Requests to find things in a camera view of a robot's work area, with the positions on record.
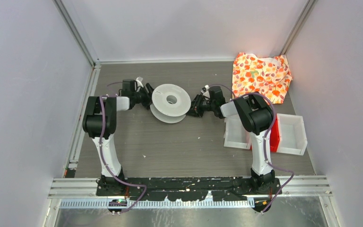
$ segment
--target spool hole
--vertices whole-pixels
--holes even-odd
[[[167,102],[168,102],[168,103],[170,103],[170,104],[175,104],[175,103],[177,103],[177,98],[176,98],[176,97],[174,97],[174,96],[172,96],[172,95],[170,95],[170,96],[166,97],[166,100],[167,100]]]

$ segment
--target white wall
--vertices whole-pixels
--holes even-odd
[[[314,165],[344,226],[363,226],[363,1],[318,1],[287,57]]]
[[[306,0],[66,0],[101,61],[281,52]]]
[[[0,227],[41,224],[91,67],[51,0],[0,0]]]

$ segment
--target black mounting base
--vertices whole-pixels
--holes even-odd
[[[103,184],[101,179],[97,180],[97,196],[124,195],[135,201],[142,193],[143,188],[130,187],[128,193],[124,188],[117,185]],[[145,184],[147,192],[141,198],[142,201],[163,201],[167,198],[170,201],[181,199],[182,201],[202,201],[206,198],[209,191],[212,193],[214,201],[246,201],[245,195],[262,195],[255,198],[257,212],[261,212],[270,201],[270,194],[276,194],[280,188],[278,178],[274,182],[262,186],[256,191],[253,190],[250,178],[236,177],[137,177],[126,180],[132,184]],[[123,201],[113,201],[114,207],[110,211],[119,211],[124,207]]]
[[[251,168],[251,187],[254,192],[258,194],[267,192],[272,184],[275,183],[275,171],[271,170],[270,173],[258,175]]]
[[[121,169],[118,178],[122,181],[125,181],[123,168]],[[97,196],[115,196],[124,194],[126,186],[122,183],[119,183],[113,177],[107,177],[101,175],[101,178],[96,180],[98,186],[96,188]]]

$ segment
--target metal floor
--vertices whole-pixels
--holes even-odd
[[[277,198],[269,212],[251,208],[147,209],[110,215],[107,209],[60,209],[56,227],[327,227],[319,197]]]
[[[143,63],[102,65],[95,95],[114,95],[106,85],[123,79],[144,78],[154,88],[176,84],[193,99],[206,84],[231,85],[233,62]],[[121,85],[114,85],[118,90]],[[224,96],[230,92],[223,89]],[[287,95],[276,112],[294,114]],[[250,175],[249,150],[225,148],[224,121],[213,113],[203,118],[186,118],[176,124],[157,120],[141,105],[118,112],[115,146],[126,177],[187,177]],[[274,154],[272,162],[292,169],[297,175],[314,175],[308,152],[303,156]],[[90,138],[85,136],[76,177],[99,177],[101,165]],[[276,175],[288,175],[276,170]]]

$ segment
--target white spool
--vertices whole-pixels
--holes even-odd
[[[152,114],[165,123],[183,120],[190,109],[191,99],[187,92],[174,84],[162,84],[152,93]]]

